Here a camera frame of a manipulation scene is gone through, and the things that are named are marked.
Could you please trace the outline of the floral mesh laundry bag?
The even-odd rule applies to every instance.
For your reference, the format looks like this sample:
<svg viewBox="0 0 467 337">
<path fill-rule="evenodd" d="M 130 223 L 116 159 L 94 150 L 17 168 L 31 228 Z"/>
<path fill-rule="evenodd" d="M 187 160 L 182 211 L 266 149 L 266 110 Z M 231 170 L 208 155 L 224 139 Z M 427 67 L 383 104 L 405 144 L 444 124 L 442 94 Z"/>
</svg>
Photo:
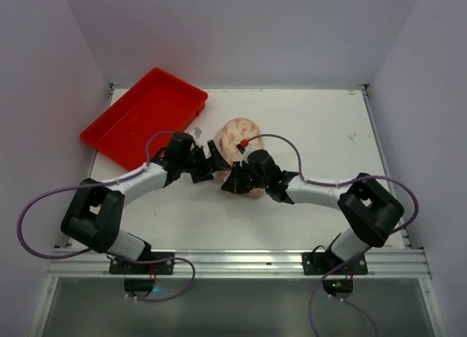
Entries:
<svg viewBox="0 0 467 337">
<path fill-rule="evenodd" d="M 239 162 L 242 159 L 242 153 L 236 147 L 237 144 L 239 144 L 244 139 L 249 139 L 260 134 L 261 132 L 256 122 L 247 118 L 237 117 L 229 120 L 217 132 L 214 138 L 214 143 L 224 160 L 227 161 L 230 166 L 232 166 L 233 162 Z M 262 138 L 257 138 L 250 144 L 259 150 L 264 149 Z M 214 175 L 214 181 L 218 184 L 222 184 L 227 180 L 229 175 L 229 171 L 216 172 Z M 251 198 L 260 198 L 263 194 L 264 191 L 260 189 L 254 189 L 246 195 Z"/>
</svg>

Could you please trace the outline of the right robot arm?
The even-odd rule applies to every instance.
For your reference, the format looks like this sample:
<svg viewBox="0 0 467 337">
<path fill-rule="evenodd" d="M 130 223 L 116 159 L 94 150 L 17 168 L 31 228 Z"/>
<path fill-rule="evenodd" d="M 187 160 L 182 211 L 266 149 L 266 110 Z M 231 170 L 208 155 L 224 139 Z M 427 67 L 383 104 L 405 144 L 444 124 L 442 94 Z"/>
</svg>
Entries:
<svg viewBox="0 0 467 337">
<path fill-rule="evenodd" d="M 313 204 L 341 211 L 349 228 L 326 249 L 331 265 L 349 260 L 366 247 L 381 248 L 404 215 L 404 207 L 378 181 L 361 173 L 362 182 L 337 189 L 306 183 L 299 173 L 282 170 L 265 150 L 251 152 L 245 162 L 235 162 L 221 190 L 243 195 L 265 191 L 274 201 Z"/>
</svg>

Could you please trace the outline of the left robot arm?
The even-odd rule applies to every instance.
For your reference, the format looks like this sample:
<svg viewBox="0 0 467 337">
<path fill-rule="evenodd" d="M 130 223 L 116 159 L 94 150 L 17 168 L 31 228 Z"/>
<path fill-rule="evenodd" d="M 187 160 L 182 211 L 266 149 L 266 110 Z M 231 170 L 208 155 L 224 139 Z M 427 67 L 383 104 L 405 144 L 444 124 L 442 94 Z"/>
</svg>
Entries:
<svg viewBox="0 0 467 337">
<path fill-rule="evenodd" d="M 167 146 L 142 166 L 114 179 L 81 182 L 61 223 L 61 232 L 97 253 L 124 257 L 131 262 L 149 258 L 151 246 L 120 228 L 124 208 L 142 196 L 163 189 L 189 174 L 193 183 L 214 179 L 231 166 L 212 140 L 210 155 L 189 133 L 174 132 Z"/>
</svg>

